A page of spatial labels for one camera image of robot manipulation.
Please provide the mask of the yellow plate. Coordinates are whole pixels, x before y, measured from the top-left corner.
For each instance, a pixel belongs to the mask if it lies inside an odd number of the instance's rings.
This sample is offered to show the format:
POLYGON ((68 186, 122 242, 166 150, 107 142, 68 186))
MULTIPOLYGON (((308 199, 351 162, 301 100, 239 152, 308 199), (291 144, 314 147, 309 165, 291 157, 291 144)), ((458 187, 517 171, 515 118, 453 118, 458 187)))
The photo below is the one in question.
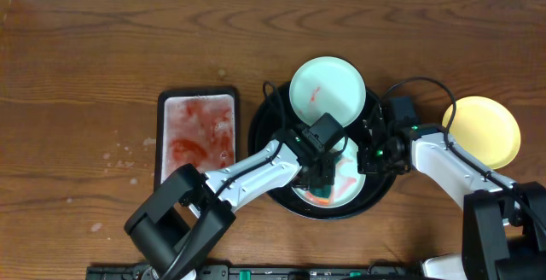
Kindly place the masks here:
POLYGON ((521 134, 515 117, 501 103, 484 96, 456 101, 450 134, 491 169, 508 165, 520 150, 521 134))

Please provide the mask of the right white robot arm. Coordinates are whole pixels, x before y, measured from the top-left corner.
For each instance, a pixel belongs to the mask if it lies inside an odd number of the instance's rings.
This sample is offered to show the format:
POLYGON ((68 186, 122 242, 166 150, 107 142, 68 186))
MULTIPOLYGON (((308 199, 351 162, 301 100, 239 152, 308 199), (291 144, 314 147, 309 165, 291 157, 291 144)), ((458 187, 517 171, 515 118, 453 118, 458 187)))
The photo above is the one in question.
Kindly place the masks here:
POLYGON ((519 184, 456 144, 440 125, 365 127, 358 171, 395 178, 411 170, 433 180, 462 209, 462 250, 425 260, 424 279, 543 279, 545 188, 519 184))

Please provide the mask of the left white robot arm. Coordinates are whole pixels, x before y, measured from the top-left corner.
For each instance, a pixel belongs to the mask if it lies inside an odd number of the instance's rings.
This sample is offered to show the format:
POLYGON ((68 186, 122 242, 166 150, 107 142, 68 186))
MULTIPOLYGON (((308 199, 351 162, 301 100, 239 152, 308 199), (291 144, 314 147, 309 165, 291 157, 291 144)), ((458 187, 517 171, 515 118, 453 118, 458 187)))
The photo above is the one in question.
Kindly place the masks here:
POLYGON ((292 182, 344 137, 289 131, 232 166, 203 173, 181 166, 128 218, 125 232, 159 278, 182 279, 202 264, 238 209, 292 182))

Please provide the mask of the light blue plate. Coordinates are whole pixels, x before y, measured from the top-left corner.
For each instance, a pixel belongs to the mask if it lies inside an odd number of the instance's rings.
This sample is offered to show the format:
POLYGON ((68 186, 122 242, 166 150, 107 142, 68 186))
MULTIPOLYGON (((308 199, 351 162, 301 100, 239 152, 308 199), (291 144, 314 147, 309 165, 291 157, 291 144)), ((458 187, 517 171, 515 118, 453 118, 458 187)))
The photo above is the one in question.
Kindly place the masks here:
MULTIPOLYGON (((335 207, 342 207, 353 201, 363 189, 366 175, 360 174, 357 170, 357 151, 358 146, 349 138, 343 153, 336 160, 333 184, 334 201, 330 206, 320 208, 333 209, 335 207)), ((293 191, 306 203, 319 207, 310 203, 305 198, 305 192, 308 190, 293 188, 293 191)))
POLYGON ((354 122, 366 103, 360 72, 348 61, 321 56, 303 64, 289 85, 289 101, 298 118, 314 124, 331 114, 342 126, 354 122))

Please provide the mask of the green scrub sponge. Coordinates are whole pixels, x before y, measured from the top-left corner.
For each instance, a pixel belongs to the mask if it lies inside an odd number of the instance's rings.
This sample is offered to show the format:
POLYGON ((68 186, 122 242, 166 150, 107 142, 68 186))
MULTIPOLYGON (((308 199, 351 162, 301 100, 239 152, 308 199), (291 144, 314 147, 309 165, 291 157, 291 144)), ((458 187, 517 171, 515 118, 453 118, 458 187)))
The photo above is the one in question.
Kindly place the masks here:
POLYGON ((334 201, 334 186, 324 185, 323 187, 310 188, 305 192, 305 198, 319 207, 328 207, 334 201))

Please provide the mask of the light blue plate top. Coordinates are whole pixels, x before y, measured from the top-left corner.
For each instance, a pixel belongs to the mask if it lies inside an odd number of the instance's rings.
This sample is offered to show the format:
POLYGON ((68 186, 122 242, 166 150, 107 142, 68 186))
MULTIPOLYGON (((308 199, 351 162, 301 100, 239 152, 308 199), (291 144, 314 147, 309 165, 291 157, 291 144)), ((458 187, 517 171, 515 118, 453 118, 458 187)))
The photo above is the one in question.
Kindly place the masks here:
POLYGON ((298 118, 314 124, 331 114, 342 126, 354 122, 366 103, 360 72, 348 61, 321 56, 303 64, 289 85, 289 101, 298 118))

